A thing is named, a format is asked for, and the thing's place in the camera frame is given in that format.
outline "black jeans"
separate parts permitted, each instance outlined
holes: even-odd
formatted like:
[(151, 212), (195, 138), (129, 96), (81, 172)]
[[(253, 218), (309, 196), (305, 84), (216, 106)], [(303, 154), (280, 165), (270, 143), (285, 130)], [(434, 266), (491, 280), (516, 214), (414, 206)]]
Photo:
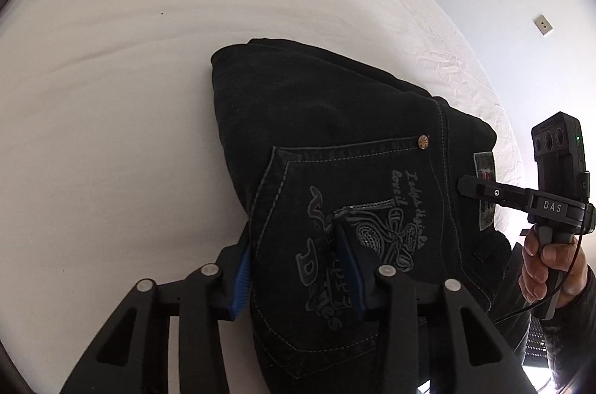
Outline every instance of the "black jeans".
[[(295, 42), (252, 40), (223, 48), (212, 64), (225, 159), (250, 216), (263, 370), (275, 364), (300, 379), (359, 368), (375, 348), (377, 326), (358, 319), (333, 253), (329, 217), (342, 208), (358, 212), (361, 242), (384, 261), (418, 281), (457, 278), (491, 308), (511, 247), (481, 226), (479, 202), (456, 191), (460, 177), (477, 173), (475, 154), (495, 145), (488, 124), (384, 71)], [(340, 380), (321, 392), (336, 388), (365, 392)]]

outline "bed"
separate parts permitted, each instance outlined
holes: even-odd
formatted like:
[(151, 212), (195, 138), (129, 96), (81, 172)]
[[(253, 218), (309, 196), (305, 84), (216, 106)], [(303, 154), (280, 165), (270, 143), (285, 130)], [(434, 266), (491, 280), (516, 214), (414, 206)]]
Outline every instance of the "bed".
[[(60, 391), (136, 281), (179, 280), (237, 241), (246, 217), (209, 59), (251, 38), (327, 48), (443, 96), (493, 126), (497, 180), (523, 185), (508, 118), (433, 0), (9, 0), (0, 339), (36, 393)], [(496, 222), (513, 243), (524, 215)], [(222, 325), (222, 345), (231, 392), (266, 393), (246, 315)]]

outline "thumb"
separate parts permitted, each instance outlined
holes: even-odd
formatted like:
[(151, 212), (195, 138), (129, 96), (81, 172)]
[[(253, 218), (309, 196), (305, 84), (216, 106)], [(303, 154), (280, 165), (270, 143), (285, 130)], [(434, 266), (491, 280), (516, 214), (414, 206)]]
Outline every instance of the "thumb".
[(542, 249), (542, 262), (550, 268), (568, 271), (574, 252), (574, 244), (548, 244)]

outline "person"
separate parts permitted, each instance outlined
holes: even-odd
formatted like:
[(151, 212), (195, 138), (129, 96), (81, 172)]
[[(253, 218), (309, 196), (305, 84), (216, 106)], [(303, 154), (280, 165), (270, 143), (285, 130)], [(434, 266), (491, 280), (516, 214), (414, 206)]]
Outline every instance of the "person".
[(569, 271), (576, 249), (577, 238), (574, 238), (572, 244), (550, 244), (539, 252), (538, 238), (532, 228), (527, 231), (521, 250), (523, 265), (518, 285), (529, 304), (546, 296), (548, 268), (569, 272), (553, 319), (540, 321), (557, 389), (565, 386), (582, 362), (596, 352), (596, 281), (581, 247)]

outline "finger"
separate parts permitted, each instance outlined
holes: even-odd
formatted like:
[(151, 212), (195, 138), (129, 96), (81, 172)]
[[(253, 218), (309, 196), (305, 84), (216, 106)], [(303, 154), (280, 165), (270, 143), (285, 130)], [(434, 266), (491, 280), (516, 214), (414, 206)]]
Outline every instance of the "finger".
[(537, 283), (546, 283), (548, 278), (548, 267), (540, 260), (539, 256), (530, 256), (530, 254), (524, 249), (521, 250), (523, 256), (523, 263), (527, 269), (528, 274)]
[(536, 256), (538, 253), (538, 238), (536, 237), (533, 228), (529, 230), (528, 234), (526, 234), (523, 247), (530, 256)]
[(527, 292), (532, 295), (535, 300), (541, 300), (545, 297), (547, 290), (546, 284), (538, 283), (534, 280), (527, 271), (526, 265), (523, 265), (521, 268), (521, 277), (523, 278), (523, 283)]
[(519, 283), (521, 294), (523, 295), (523, 297), (529, 304), (533, 304), (536, 301), (536, 299), (534, 298), (534, 295), (530, 295), (530, 293), (528, 292), (526, 285), (524, 284), (523, 277), (521, 275), (517, 282)]
[[(573, 244), (548, 244), (542, 249), (542, 262), (550, 268), (569, 271), (576, 248), (575, 241)], [(571, 272), (571, 275), (575, 274), (577, 276), (583, 271), (585, 260), (585, 254), (580, 248), (573, 268), (574, 271)]]
[(586, 255), (580, 251), (562, 289), (569, 296), (574, 297), (583, 292), (586, 284), (588, 284), (588, 262)]

